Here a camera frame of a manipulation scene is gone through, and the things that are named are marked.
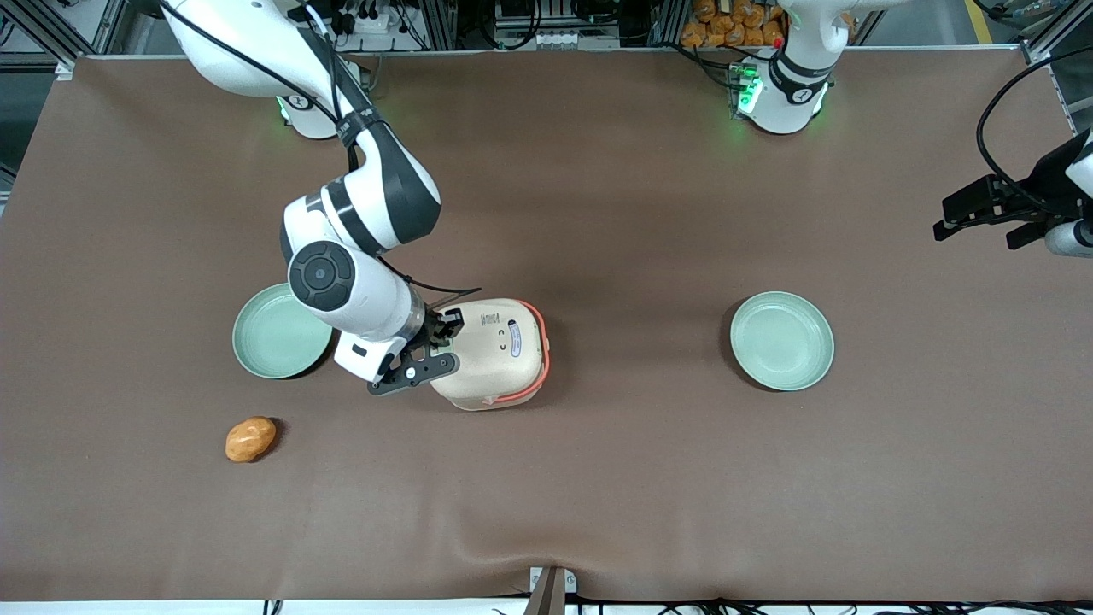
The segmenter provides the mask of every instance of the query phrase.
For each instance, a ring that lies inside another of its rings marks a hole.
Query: black cable
[[[176,20],[178,20],[179,23],[181,23],[186,27],[188,27],[188,28],[192,29],[193,32],[198,33],[199,35],[201,35],[201,37],[204,38],[205,40],[212,43],[213,45],[220,47],[221,49],[227,51],[228,54],[235,56],[236,58],[239,58],[244,62],[246,62],[246,63],[248,63],[248,64],[257,68],[258,70],[262,71],[265,74],[267,74],[267,75],[273,78],[274,80],[277,80],[278,83],[281,83],[285,87],[287,87],[287,88],[292,90],[293,92],[299,94],[304,99],[306,99],[307,102],[312,103],[313,105],[315,105],[315,107],[317,109],[319,109],[320,111],[322,111],[322,115],[327,116],[327,118],[330,119],[330,121],[332,121],[334,123],[338,123],[338,120],[334,119],[334,115],[332,113],[330,113],[330,109],[328,109],[327,107],[325,107],[321,104],[319,104],[319,100],[315,96],[313,96],[313,95],[308,94],[307,92],[305,92],[301,86],[298,86],[295,83],[289,81],[287,79],[281,76],[277,72],[270,70],[269,68],[266,67],[266,64],[263,64],[263,63],[255,60],[254,58],[251,58],[250,56],[244,54],[243,51],[239,51],[235,47],[232,47],[227,43],[224,43],[220,38],[216,38],[215,36],[209,34],[201,26],[197,25],[196,23],[191,22],[190,20],[188,20],[188,19],[184,17],[181,14],[179,14],[178,11],[176,11],[173,7],[171,7],[171,4],[167,4],[167,2],[165,0],[160,0],[160,7],[167,14],[169,14],[171,16],[175,17]]]
[[[675,49],[677,51],[679,51],[680,55],[682,55],[684,58],[686,58],[686,59],[689,59],[689,60],[691,60],[692,62],[695,62],[695,63],[700,63],[701,64],[701,63],[705,62],[706,66],[709,66],[709,67],[713,67],[713,68],[724,68],[724,69],[728,69],[729,68],[728,63],[725,63],[725,62],[715,62],[713,60],[707,60],[707,59],[702,58],[698,55],[697,48],[696,48],[695,51],[692,52],[691,50],[689,50],[686,47],[680,45],[679,43],[660,43],[660,44],[657,44],[655,46],[656,47],[671,47],[672,49]],[[771,58],[764,58],[762,56],[757,56],[757,55],[752,54],[751,51],[749,51],[747,49],[741,49],[740,47],[733,47],[733,46],[729,45],[729,46],[722,47],[722,48],[730,49],[730,50],[736,51],[736,52],[738,52],[738,54],[740,54],[742,56],[747,56],[749,58],[755,58],[756,60],[762,60],[764,62],[771,61]]]
[[[407,282],[408,284],[413,284],[413,285],[415,285],[418,287],[423,287],[425,289],[432,289],[432,291],[435,291],[435,292],[449,292],[449,293],[456,294],[457,298],[462,297],[462,296],[467,296],[468,294],[473,294],[473,293],[482,289],[482,286],[478,286],[478,287],[444,287],[444,286],[439,286],[439,285],[426,284],[425,282],[419,282],[418,280],[413,279],[412,276],[403,273],[402,271],[399,271],[398,269],[395,268],[393,264],[391,264],[390,262],[388,262],[387,259],[384,258],[383,256],[376,256],[376,260],[379,260],[380,262],[384,263],[385,267],[387,267],[388,269],[390,269],[390,271],[392,273],[395,273],[396,275],[402,277],[402,281]]]
[[[588,22],[588,23],[590,23],[592,25],[614,23],[614,22],[619,21],[620,9],[618,7],[621,7],[622,5],[621,3],[618,4],[618,7],[613,11],[611,11],[610,13],[603,15],[601,19],[598,19],[590,11],[581,11],[580,10],[580,4],[583,2],[584,2],[584,0],[569,0],[569,12],[572,12],[574,15],[576,15],[576,17],[578,20],[580,20],[583,22]]]
[[[979,8],[987,16],[992,20],[1006,20],[1007,17],[1012,17],[1013,15],[1006,10],[1001,4],[996,4],[995,7],[988,7],[983,3],[983,0],[972,0],[972,3]]]
[[[1022,188],[1021,185],[1018,184],[1013,179],[1013,177],[1011,177],[1009,173],[1003,170],[1002,167],[998,164],[998,162],[995,161],[995,156],[990,155],[990,152],[987,150],[987,143],[986,141],[984,141],[983,138],[983,129],[987,125],[987,118],[990,117],[991,111],[994,111],[995,107],[998,106],[998,103],[1002,99],[1002,96],[1004,96],[1007,92],[1012,90],[1013,86],[1016,85],[1022,79],[1029,76],[1030,74],[1036,72],[1037,70],[1055,61],[1066,59],[1071,56],[1077,56],[1078,54],[1084,54],[1085,51],[1093,51],[1093,45],[1088,45],[1085,47],[1081,47],[1072,51],[1067,51],[1066,54],[1061,54],[1051,58],[1046,58],[1039,60],[1038,62],[1030,64],[1029,68],[1022,70],[1013,79],[1010,79],[1008,82],[1006,82],[1006,85],[1002,85],[1002,88],[999,90],[998,93],[995,94],[995,97],[991,98],[990,102],[987,104],[987,108],[983,110],[983,115],[979,116],[979,123],[977,123],[975,127],[975,143],[976,146],[979,147],[979,154],[983,156],[983,159],[987,163],[987,166],[989,166],[990,169],[994,170],[995,175],[997,175],[998,178],[1001,179],[1006,185],[1008,185],[1014,192],[1016,192],[1018,194],[1022,196],[1025,199],[1029,199],[1034,204],[1036,204],[1036,206],[1039,206],[1041,209],[1049,209],[1048,204],[1044,201],[1044,199],[1035,197],[1032,194],[1032,192]]]
[[[8,28],[8,34],[3,34],[3,40],[0,40],[0,47],[7,45],[8,40],[11,39],[11,35],[14,34],[15,32],[15,22],[9,21],[4,19],[3,15],[0,15],[0,34],[3,33],[3,28],[5,25],[11,27]]]
[[[407,32],[410,33],[410,38],[413,38],[413,42],[421,47],[422,51],[427,51],[428,45],[425,45],[425,38],[418,32],[418,26],[410,21],[404,0],[392,0],[391,5],[395,7],[395,11],[399,14],[399,19],[402,20],[402,24],[407,26]]]
[[[485,1],[479,0],[478,3],[479,33],[482,35],[482,38],[485,39],[486,44],[489,44],[494,49],[508,49],[512,51],[519,49],[520,47],[524,47],[525,45],[530,43],[536,37],[536,34],[539,33],[539,27],[543,23],[543,11],[542,7],[539,5],[539,0],[530,0],[530,2],[531,2],[531,16],[528,17],[528,32],[524,35],[524,38],[519,43],[513,45],[512,47],[506,47],[504,43],[498,43],[493,36],[491,36],[485,31],[485,22],[482,21],[482,14],[484,12],[483,8],[485,7]]]

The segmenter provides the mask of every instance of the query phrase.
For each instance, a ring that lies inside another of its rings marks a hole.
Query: plate
[[[262,378],[289,378],[322,357],[333,329],[316,319],[287,283],[271,285],[243,306],[232,332],[239,365]]]
[[[835,360],[827,319],[790,292],[763,292],[744,300],[732,317],[729,339],[748,376],[777,391],[812,387]]]

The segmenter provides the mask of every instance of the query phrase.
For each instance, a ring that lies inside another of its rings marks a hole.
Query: orange handle
[[[501,398],[494,400],[493,404],[506,404],[508,402],[515,402],[520,398],[526,398],[529,394],[534,393],[540,388],[542,388],[543,382],[546,380],[546,375],[550,374],[550,342],[546,340],[546,322],[543,321],[543,316],[539,314],[539,310],[536,310],[534,305],[528,303],[527,300],[521,300],[519,298],[517,298],[517,300],[522,303],[524,306],[527,307],[527,309],[531,311],[531,314],[536,317],[536,321],[539,322],[539,338],[542,341],[542,347],[543,347],[543,369],[541,372],[539,372],[539,378],[537,378],[536,381],[532,382],[530,387],[528,387],[524,391],[520,391],[519,393],[502,395]]]

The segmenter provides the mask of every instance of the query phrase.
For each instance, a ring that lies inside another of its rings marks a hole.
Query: robot end effector
[[[1059,256],[1093,257],[1093,137],[1078,134],[1039,158],[1014,190],[998,175],[986,175],[942,201],[943,218],[933,238],[944,240],[961,228],[1021,221],[1006,234],[1010,249],[1043,238]]]

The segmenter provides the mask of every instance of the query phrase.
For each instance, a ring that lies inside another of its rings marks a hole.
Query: label
[[[516,324],[516,321],[508,321],[508,333],[513,336],[513,357],[519,357],[520,348],[524,346],[524,341],[520,339],[520,326]]]

